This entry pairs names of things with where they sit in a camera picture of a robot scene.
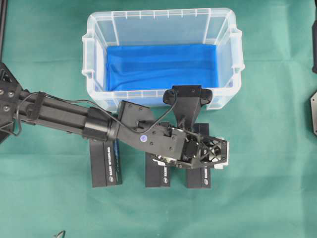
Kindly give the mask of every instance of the blue cloth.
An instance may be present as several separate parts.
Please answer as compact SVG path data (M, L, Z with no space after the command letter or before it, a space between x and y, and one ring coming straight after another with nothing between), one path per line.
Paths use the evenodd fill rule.
M106 71L107 91L218 87L215 45L111 46Z

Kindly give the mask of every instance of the green tablecloth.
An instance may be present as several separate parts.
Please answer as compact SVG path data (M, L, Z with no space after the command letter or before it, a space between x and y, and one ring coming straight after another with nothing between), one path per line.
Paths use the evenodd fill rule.
M123 185L92 189L86 140L23 125L0 147L1 237L316 237L313 0L9 0L3 61L30 91L88 99L81 36L90 13L197 7L236 13L246 65L233 100L198 117L230 141L212 189L187 189L181 170L171 188L145 189L144 153L122 143Z

